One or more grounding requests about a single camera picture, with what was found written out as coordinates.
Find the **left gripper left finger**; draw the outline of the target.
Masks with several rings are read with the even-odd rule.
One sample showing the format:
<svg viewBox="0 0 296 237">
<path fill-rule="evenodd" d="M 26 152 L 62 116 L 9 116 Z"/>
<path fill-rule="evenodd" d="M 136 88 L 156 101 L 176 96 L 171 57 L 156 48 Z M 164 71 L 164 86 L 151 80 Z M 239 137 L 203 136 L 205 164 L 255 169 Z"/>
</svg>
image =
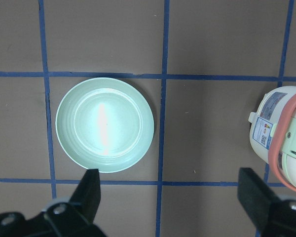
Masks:
<svg viewBox="0 0 296 237">
<path fill-rule="evenodd" d="M 93 223 L 101 200 L 98 169 L 88 169 L 67 201 L 49 206 L 44 220 L 52 237 L 104 237 L 106 234 Z"/>
</svg>

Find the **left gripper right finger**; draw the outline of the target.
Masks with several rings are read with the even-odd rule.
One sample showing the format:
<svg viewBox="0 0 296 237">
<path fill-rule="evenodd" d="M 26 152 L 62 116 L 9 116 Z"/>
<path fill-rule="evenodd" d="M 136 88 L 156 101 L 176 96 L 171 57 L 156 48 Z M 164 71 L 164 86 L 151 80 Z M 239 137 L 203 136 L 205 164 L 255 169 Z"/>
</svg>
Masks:
<svg viewBox="0 0 296 237">
<path fill-rule="evenodd" d="M 296 199 L 281 199 L 251 169 L 238 172 L 237 198 L 261 237 L 296 237 Z"/>
</svg>

